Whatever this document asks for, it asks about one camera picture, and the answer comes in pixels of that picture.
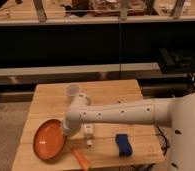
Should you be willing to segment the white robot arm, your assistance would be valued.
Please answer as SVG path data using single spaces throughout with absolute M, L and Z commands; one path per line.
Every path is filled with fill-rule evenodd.
M 86 123 L 142 124 L 170 127 L 168 171 L 195 171 L 195 93 L 175 98 L 141 99 L 108 105 L 91 105 L 78 93 L 67 108 L 62 130 L 75 135 Z

